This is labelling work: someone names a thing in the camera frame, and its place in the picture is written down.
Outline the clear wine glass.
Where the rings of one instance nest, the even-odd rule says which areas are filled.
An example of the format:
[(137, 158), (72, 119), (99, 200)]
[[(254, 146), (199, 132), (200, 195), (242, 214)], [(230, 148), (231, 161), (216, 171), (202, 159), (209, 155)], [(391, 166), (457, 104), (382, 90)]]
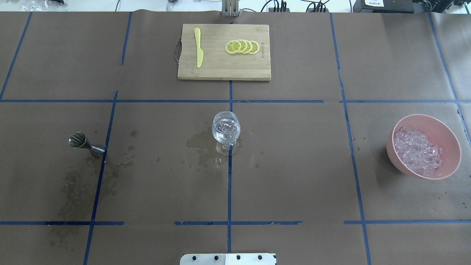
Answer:
[(238, 147), (241, 125), (238, 117), (231, 111), (215, 114), (212, 121), (212, 134), (217, 141), (217, 152), (224, 156), (234, 154)]

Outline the aluminium frame post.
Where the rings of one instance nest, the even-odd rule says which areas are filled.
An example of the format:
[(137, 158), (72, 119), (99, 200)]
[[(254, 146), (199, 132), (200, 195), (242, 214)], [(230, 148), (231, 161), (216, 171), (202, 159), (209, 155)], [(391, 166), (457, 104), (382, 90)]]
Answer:
[(222, 17), (238, 17), (239, 15), (239, 0), (222, 0)]

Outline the steel cocktail jigger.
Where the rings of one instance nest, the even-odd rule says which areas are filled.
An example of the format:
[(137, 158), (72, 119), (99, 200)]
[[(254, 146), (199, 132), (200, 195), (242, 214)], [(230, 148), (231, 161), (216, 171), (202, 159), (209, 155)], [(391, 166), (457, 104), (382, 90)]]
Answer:
[(102, 146), (94, 146), (90, 144), (87, 136), (81, 132), (77, 131), (72, 134), (68, 139), (69, 145), (74, 149), (87, 149), (95, 157), (101, 157), (105, 153), (105, 149)]

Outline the black box with label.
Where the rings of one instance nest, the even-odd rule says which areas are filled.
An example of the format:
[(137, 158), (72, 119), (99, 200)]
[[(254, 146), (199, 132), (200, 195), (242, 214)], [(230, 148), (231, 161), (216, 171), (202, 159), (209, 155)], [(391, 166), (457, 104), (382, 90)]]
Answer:
[(353, 13), (414, 13), (412, 0), (356, 0)]

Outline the bamboo cutting board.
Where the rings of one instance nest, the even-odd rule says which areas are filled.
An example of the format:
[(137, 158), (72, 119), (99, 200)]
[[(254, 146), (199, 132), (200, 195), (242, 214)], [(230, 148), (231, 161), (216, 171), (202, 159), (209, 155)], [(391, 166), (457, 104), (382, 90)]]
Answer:
[[(201, 48), (205, 54), (200, 68), (196, 66), (195, 28), (201, 29)], [(269, 29), (269, 25), (184, 24), (178, 79), (270, 81)], [(260, 51), (255, 55), (228, 54), (226, 43), (239, 39), (260, 43)]]

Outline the pink bowl of ice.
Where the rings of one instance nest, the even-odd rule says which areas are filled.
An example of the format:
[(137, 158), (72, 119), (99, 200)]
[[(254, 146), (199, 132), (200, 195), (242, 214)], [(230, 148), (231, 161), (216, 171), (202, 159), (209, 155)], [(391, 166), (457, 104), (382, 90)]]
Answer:
[(386, 150), (399, 171), (421, 179), (445, 179), (461, 164), (456, 135), (443, 122), (425, 114), (402, 118), (389, 134)]

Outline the yellow plastic knife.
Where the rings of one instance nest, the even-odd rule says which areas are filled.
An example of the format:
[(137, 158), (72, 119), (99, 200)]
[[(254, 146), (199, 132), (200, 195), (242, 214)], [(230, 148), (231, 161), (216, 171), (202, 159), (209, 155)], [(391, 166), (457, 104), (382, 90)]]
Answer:
[(204, 60), (204, 51), (201, 48), (201, 29), (194, 29), (195, 45), (196, 45), (196, 66), (200, 68)]

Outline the lemon slices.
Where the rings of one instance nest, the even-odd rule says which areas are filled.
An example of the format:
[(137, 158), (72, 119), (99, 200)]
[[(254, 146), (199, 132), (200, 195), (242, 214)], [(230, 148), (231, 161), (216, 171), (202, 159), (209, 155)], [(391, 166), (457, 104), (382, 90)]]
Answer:
[(226, 43), (225, 51), (228, 54), (255, 55), (261, 49), (261, 44), (254, 40), (231, 40)]

